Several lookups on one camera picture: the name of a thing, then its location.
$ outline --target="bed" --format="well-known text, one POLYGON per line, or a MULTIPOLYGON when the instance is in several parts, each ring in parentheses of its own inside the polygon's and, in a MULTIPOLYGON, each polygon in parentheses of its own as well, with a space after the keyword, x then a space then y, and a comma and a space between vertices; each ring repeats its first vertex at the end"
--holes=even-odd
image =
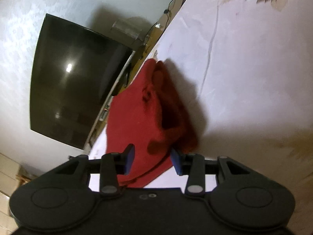
MULTIPOLYGON (((292 191, 313 232, 313 0, 187 0, 148 58, 164 61, 199 136, 292 191)), ((105 152, 105 130, 90 158, 105 152)), ((148 187, 181 187, 173 168, 148 187)), ((215 187, 206 177, 206 190, 215 187)), ((91 182, 93 190, 96 182, 91 182)))

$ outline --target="wrinkle in sheet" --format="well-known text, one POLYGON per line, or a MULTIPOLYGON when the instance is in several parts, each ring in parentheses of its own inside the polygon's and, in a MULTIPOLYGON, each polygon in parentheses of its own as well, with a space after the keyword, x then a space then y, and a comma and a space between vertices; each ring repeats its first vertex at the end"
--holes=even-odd
POLYGON ((197 99, 199 99, 200 96, 201 96, 201 94, 202 94, 203 86, 204 86, 205 80, 206 80, 206 78, 207 78, 207 74, 208 74, 208 70, 209 70, 209 66, 210 66, 210 62, 211 62, 211 52, 212 52, 212 48, 213 48, 213 41, 214 41, 214 38, 215 38, 215 35, 216 35, 216 32, 217 32, 218 23, 219 23, 219 5, 217 5, 217 9, 216 9, 216 21, 215 21, 214 32, 213 32, 213 34, 212 34, 212 38, 211 38, 210 44, 209 44, 208 63, 207 63, 207 66, 206 66, 206 68, 205 68, 205 73, 204 73, 203 81, 202 81, 202 83, 201 83, 201 88, 200 88, 200 91, 199 91, 199 94, 198 94, 197 99))
POLYGON ((186 21, 184 20, 183 17, 179 17, 180 21, 183 23, 184 27, 186 27, 187 29, 189 28, 189 26, 187 25, 186 21))

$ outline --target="red cloth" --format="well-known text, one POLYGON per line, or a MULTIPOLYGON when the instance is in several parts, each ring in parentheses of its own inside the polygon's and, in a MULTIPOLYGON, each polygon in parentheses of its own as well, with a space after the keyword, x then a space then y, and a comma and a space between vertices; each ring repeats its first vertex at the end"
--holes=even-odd
POLYGON ((107 126, 107 153, 135 145, 135 159, 120 185, 144 187, 172 163, 173 146, 190 152, 197 137, 162 61, 147 60, 134 82, 113 98, 107 126))

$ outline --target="television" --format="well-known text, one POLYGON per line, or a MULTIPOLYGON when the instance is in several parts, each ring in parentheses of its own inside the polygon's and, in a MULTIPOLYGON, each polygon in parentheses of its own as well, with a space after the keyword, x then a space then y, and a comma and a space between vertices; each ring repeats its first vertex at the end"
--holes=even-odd
POLYGON ((132 49, 46 14, 30 86, 30 129, 83 149, 132 49))

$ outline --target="circular cover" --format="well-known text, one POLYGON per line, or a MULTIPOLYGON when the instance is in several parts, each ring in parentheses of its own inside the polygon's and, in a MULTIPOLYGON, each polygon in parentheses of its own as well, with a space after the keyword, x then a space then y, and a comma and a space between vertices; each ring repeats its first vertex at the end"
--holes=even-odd
POLYGON ((26 184, 10 199, 10 210, 21 226, 30 229, 62 229, 86 217, 95 204, 92 191, 65 176, 56 181, 26 184))
POLYGON ((209 203, 223 220, 251 229, 273 228, 285 224, 295 208, 293 195, 268 179, 236 175, 219 184, 209 203))

